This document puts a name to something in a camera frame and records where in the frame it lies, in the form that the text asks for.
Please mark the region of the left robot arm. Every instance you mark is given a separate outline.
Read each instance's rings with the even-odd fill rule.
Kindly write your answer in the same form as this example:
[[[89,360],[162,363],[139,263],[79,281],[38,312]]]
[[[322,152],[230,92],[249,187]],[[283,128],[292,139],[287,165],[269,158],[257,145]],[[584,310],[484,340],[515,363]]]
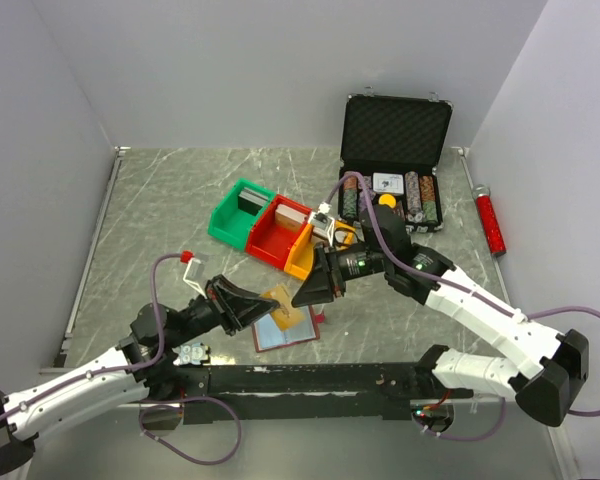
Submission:
[[[177,348],[215,328],[233,336],[279,306],[222,275],[205,290],[182,310],[145,305],[127,337],[62,376],[19,392],[0,390],[0,477],[27,464],[53,433],[125,403],[175,396]]]

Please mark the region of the gold striped credit card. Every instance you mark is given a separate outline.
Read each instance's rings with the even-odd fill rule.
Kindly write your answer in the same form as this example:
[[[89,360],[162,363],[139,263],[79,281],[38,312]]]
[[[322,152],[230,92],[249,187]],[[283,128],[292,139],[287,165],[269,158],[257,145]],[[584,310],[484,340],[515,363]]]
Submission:
[[[279,304],[270,315],[281,331],[289,330],[305,320],[305,313],[301,309],[292,306],[291,293],[285,285],[279,284],[262,293],[260,297],[275,300]]]

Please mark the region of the red leather card holder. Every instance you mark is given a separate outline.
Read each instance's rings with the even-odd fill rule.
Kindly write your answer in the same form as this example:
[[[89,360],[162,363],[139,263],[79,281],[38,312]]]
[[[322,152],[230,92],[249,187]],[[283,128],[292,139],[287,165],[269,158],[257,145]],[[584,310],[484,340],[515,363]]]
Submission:
[[[319,327],[325,320],[322,309],[304,307],[304,319],[287,330],[281,330],[270,315],[252,325],[255,351],[258,353],[291,347],[320,339]]]

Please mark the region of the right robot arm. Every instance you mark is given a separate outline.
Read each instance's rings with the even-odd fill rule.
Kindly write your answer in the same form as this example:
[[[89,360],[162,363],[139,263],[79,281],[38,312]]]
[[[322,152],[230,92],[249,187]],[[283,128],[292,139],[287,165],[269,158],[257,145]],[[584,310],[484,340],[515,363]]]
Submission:
[[[360,243],[342,250],[315,247],[294,307],[331,303],[344,295],[348,281],[381,273],[395,291],[457,321],[499,353],[486,357],[429,348],[416,374],[424,396],[468,389],[512,399],[546,426],[562,424],[589,373],[584,335],[537,323],[490,294],[451,260],[412,242],[401,218],[386,205],[366,210],[361,227]]]

